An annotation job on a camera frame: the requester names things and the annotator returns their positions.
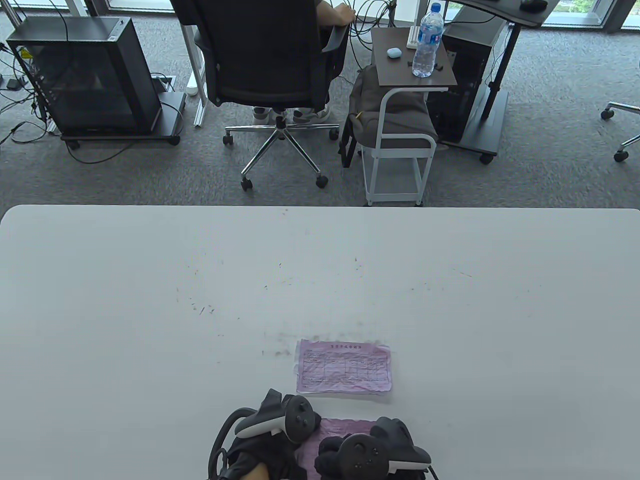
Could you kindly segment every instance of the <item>water bottle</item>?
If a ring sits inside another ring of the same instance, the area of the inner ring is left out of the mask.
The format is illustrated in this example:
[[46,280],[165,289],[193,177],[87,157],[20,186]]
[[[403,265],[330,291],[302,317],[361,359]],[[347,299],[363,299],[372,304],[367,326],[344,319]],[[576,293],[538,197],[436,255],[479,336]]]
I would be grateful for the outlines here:
[[415,50],[412,66],[412,72],[416,77],[425,78],[433,72],[443,29],[444,21],[440,15],[440,4],[432,3],[431,11],[420,22],[418,48]]

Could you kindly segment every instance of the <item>black pc case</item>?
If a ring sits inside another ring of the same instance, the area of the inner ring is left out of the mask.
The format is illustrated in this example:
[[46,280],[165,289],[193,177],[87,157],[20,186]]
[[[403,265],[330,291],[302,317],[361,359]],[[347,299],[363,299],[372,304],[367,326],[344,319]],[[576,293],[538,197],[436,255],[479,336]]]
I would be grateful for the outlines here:
[[154,130],[162,106],[130,18],[29,16],[7,43],[63,136]]
[[446,27],[442,43],[447,51],[458,86],[447,92],[431,92],[427,99],[429,116],[440,141],[458,142],[467,122],[478,112],[502,51],[502,35],[507,22],[489,13],[464,6]]

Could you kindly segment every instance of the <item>white table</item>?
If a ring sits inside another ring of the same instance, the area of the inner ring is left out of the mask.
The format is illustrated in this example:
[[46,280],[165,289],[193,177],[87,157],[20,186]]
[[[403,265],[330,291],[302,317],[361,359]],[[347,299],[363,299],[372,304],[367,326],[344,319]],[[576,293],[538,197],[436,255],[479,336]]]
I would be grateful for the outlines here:
[[16,207],[0,478],[202,480],[305,337],[391,347],[388,397],[312,404],[402,418],[441,480],[636,480],[639,239],[631,210]]

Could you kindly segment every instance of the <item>gray carpet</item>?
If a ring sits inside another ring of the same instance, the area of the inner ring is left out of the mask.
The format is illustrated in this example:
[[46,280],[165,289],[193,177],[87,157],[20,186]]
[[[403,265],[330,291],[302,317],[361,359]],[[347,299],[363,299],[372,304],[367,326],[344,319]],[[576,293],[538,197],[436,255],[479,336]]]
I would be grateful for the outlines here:
[[[177,75],[177,86],[184,88],[190,69],[177,21],[149,15],[136,16],[134,23],[150,70]],[[10,31],[0,17],[2,37]],[[640,132],[640,118],[619,112],[605,124],[599,116],[608,100],[640,102],[637,45],[633,33],[523,31],[503,82],[510,97],[499,156],[483,166],[476,154],[438,152],[426,205],[639,208],[640,145],[630,148],[623,164],[615,163],[612,154],[621,141]],[[362,63],[365,52],[356,52]],[[353,80],[356,69],[349,52],[344,76]],[[332,85],[333,115],[340,122],[350,89],[341,79]],[[250,108],[210,105],[203,127],[195,129],[195,106],[189,99],[179,146],[143,143],[99,165],[75,162],[63,142],[50,136],[29,145],[5,142],[0,147],[0,216],[17,204],[364,203],[362,167],[354,162],[343,169],[336,144],[325,134],[300,136],[299,141],[329,177],[326,189],[316,187],[314,174],[290,145],[278,142],[251,172],[254,190],[243,192],[240,169],[264,138],[238,133],[229,149],[221,137],[224,125],[250,123]],[[28,118],[26,106],[3,113],[0,135]],[[17,137],[36,134],[32,128]],[[111,145],[85,143],[76,154],[91,161],[114,151]]]

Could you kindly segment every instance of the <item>black office chair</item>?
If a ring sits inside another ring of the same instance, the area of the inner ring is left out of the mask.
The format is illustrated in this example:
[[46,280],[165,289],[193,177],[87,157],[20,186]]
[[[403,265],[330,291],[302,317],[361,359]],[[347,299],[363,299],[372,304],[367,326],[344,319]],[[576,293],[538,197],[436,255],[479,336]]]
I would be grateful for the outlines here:
[[[198,26],[195,42],[205,58],[207,96],[216,106],[225,102],[273,108],[314,108],[328,102],[331,80],[342,71],[348,27],[326,32],[323,47],[314,0],[187,0],[176,10]],[[246,178],[276,139],[287,139],[316,172],[316,185],[328,179],[293,138],[292,132],[329,130],[337,140],[339,124],[286,125],[278,115],[276,125],[226,127],[225,145],[233,145],[232,132],[271,131],[271,136],[241,172],[243,190],[253,187]]]

